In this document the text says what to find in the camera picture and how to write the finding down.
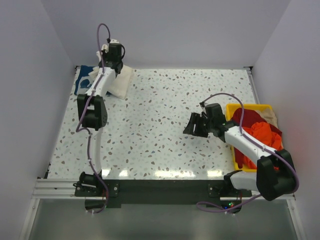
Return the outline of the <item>cream white t shirt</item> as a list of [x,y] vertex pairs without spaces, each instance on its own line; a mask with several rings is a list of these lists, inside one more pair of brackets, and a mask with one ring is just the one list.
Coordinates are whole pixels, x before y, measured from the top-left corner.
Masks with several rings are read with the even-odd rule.
[[[107,52],[108,50],[105,50],[105,49],[102,49],[96,52],[96,55],[100,60],[100,65],[97,67],[102,68],[102,72],[104,72],[104,68],[105,68],[104,53],[107,53]],[[132,73],[133,73],[133,69],[123,64],[121,73],[118,75],[116,75],[115,73],[115,80],[112,81],[110,87],[108,88],[107,93],[111,93],[115,97],[123,100],[126,97],[129,83],[131,81]]]

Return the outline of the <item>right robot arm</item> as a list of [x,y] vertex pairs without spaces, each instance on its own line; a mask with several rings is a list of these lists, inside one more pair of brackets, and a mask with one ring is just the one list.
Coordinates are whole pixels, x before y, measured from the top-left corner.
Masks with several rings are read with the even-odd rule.
[[222,189],[227,196],[233,197],[240,190],[249,190],[259,192],[263,198],[272,201],[297,190],[298,177],[287,150],[267,146],[249,135],[238,123],[226,120],[218,103],[202,103],[201,106],[201,113],[191,113],[183,133],[202,138],[212,133],[256,165],[256,172],[235,170],[224,175]]

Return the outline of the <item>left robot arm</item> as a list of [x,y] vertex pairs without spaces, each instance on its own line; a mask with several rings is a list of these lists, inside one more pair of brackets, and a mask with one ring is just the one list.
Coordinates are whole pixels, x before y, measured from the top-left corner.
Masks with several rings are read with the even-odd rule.
[[125,48],[121,43],[111,41],[107,49],[103,49],[99,53],[101,66],[98,68],[96,79],[86,93],[77,96],[79,123],[76,131],[85,130],[88,132],[88,163],[83,172],[90,176],[100,175],[102,172],[101,139],[108,121],[104,96],[121,73]]

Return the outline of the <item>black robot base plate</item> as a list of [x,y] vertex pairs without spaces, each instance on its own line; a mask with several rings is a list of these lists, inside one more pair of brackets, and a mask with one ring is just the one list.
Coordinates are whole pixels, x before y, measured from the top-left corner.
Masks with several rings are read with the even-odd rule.
[[122,205],[195,205],[212,202],[226,206],[251,197],[249,190],[227,188],[224,180],[126,180],[107,179],[101,184],[93,176],[74,183],[76,197],[84,197],[87,210],[121,208]]

